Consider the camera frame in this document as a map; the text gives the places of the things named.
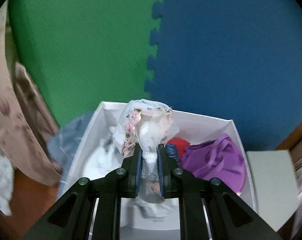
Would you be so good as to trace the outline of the purple bra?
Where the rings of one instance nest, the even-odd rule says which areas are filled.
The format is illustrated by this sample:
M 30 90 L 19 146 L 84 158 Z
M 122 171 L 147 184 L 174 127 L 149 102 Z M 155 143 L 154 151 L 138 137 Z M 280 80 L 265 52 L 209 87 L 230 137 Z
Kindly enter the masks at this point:
M 181 167 L 195 177 L 210 180 L 219 178 L 232 191 L 240 193 L 246 178 L 243 154 L 227 134 L 185 148 Z

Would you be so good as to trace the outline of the white patterned sheet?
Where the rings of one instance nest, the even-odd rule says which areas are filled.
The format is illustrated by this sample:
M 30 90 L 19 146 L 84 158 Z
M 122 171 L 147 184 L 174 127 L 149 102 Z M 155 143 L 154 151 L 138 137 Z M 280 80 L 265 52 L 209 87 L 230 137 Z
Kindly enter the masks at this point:
M 0 212 L 12 215 L 10 201 L 13 193 L 14 168 L 5 155 L 0 154 Z

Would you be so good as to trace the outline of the dark navy underwear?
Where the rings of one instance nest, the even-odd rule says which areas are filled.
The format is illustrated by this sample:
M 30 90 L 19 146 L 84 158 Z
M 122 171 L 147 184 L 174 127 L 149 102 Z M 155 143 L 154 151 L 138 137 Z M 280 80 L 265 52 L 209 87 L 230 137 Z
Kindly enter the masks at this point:
M 166 144 L 165 145 L 166 155 L 167 157 L 173 158 L 177 165 L 180 165 L 180 158 L 178 154 L 178 150 L 174 144 Z

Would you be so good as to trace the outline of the green foam mat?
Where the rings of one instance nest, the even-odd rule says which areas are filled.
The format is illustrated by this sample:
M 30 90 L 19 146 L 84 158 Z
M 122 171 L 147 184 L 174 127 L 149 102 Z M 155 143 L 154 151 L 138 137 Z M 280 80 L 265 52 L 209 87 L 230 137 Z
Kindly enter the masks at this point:
M 149 99 L 152 6 L 163 0 L 9 0 L 12 34 L 52 115 L 64 125 L 101 101 Z

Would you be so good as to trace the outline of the red underwear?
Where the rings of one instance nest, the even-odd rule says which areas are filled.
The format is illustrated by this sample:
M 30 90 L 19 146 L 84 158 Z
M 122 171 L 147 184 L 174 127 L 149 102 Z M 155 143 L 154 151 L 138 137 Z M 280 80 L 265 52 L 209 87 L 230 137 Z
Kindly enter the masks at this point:
M 169 145 L 171 148 L 173 146 L 176 149 L 176 152 L 178 153 L 179 159 L 183 157 L 183 155 L 186 152 L 186 148 L 190 145 L 190 143 L 187 140 L 184 140 L 179 137 L 175 137 L 168 141 L 167 145 Z

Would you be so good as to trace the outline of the floral white underwear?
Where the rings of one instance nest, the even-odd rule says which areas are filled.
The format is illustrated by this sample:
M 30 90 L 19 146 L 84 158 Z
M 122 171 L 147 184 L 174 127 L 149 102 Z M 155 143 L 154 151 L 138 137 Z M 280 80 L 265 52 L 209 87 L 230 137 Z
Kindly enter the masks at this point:
M 124 158 L 133 155 L 135 145 L 142 149 L 142 178 L 138 197 L 154 203 L 162 198 L 158 173 L 158 146 L 179 132 L 168 105 L 150 100 L 131 100 L 120 115 L 113 140 Z

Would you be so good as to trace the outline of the blue foam mat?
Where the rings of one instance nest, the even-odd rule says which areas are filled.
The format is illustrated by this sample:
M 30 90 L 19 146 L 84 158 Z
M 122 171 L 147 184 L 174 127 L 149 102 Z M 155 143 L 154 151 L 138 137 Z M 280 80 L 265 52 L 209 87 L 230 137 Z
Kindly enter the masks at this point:
M 235 122 L 246 150 L 273 150 L 302 121 L 302 10 L 295 0 L 153 5 L 153 100 Z

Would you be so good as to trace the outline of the grey white underwear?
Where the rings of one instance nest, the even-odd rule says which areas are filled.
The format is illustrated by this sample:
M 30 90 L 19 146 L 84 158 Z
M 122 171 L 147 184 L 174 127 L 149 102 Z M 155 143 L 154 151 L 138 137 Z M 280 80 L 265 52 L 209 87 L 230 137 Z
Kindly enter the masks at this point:
M 154 203 L 146 202 L 141 198 L 128 200 L 128 206 L 137 207 L 145 219 L 160 221 L 178 211 L 179 201 L 177 198 L 160 198 Z

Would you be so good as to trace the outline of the beige floral curtain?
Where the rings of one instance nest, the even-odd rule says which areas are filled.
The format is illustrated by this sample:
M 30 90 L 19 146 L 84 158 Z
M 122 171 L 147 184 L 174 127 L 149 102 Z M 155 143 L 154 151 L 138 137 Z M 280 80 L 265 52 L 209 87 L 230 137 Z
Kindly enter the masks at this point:
M 53 186 L 61 167 L 50 158 L 46 143 L 58 125 L 18 59 L 7 4 L 0 7 L 0 148 L 23 174 Z

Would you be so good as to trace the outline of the grey white box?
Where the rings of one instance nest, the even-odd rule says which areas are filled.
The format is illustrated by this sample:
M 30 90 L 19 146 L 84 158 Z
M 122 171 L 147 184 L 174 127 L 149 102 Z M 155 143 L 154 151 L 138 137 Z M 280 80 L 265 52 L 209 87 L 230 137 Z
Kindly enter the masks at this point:
M 246 152 L 259 216 L 278 231 L 296 212 L 298 187 L 288 150 Z

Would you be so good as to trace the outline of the blue checked cloth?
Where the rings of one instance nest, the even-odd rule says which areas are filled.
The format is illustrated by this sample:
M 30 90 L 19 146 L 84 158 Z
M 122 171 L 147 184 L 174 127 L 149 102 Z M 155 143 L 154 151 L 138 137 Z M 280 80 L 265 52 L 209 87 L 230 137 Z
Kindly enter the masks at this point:
M 88 124 L 93 116 L 92 111 L 73 119 L 46 143 L 50 157 L 62 168 L 61 181 L 66 181 L 72 161 Z

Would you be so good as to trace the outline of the white XINCCI shoe box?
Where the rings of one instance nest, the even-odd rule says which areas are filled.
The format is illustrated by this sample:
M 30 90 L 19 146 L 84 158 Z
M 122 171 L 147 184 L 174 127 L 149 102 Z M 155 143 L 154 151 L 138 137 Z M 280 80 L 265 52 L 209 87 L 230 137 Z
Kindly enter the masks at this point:
M 97 110 L 93 113 L 90 123 L 88 124 L 80 145 L 78 146 L 75 157 L 71 164 L 71 168 L 67 174 L 66 181 L 62 182 L 61 193 L 66 193 L 67 190 L 80 178 L 87 179 L 90 184 L 100 182 L 112 192 L 117 190 L 122 190 L 123 192 L 120 198 L 121 227 L 133 230 L 166 230 L 170 232 L 179 230 L 180 209 L 178 209 L 176 213 L 169 215 L 163 220 L 153 221 L 143 218 L 137 207 L 128 206 L 128 200 L 138 197 L 135 196 L 136 157 L 133 155 L 124 158 L 121 167 L 109 172 L 103 178 L 90 180 L 87 177 L 82 177 L 81 175 L 85 159 L 98 145 L 99 139 L 107 134 L 108 127 L 117 126 L 120 115 L 127 104 L 128 103 L 119 102 L 102 102 L 99 104 Z M 215 140 L 224 133 L 231 137 L 233 142 L 238 146 L 243 154 L 246 166 L 246 178 L 244 187 L 240 193 L 235 193 L 229 187 L 228 188 L 235 196 L 241 198 L 252 209 L 256 209 L 255 194 L 250 169 L 248 167 L 242 142 L 234 122 L 232 120 L 224 120 L 205 115 L 174 110 L 172 111 L 174 122 L 179 128 L 179 132 L 173 138 L 179 137 L 187 140 L 190 145 L 197 145 L 206 141 Z M 173 158 L 167 157 L 167 155 L 163 169 L 165 173 L 164 199 L 179 199 L 177 183 L 182 178 L 190 177 L 192 182 L 199 182 L 203 183 L 204 185 L 208 185 L 211 180 L 204 180 L 195 177 L 191 172 L 184 170 L 181 167 L 181 159 L 180 165 L 178 166 L 176 161 Z

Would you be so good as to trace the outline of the white bra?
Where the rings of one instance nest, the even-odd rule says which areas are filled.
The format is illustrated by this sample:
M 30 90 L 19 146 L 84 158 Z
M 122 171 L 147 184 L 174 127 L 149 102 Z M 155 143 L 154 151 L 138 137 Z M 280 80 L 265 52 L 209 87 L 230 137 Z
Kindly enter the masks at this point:
M 99 139 L 98 145 L 90 152 L 82 167 L 82 177 L 95 180 L 121 167 L 124 157 L 113 140 L 114 126 L 108 127 L 107 134 Z

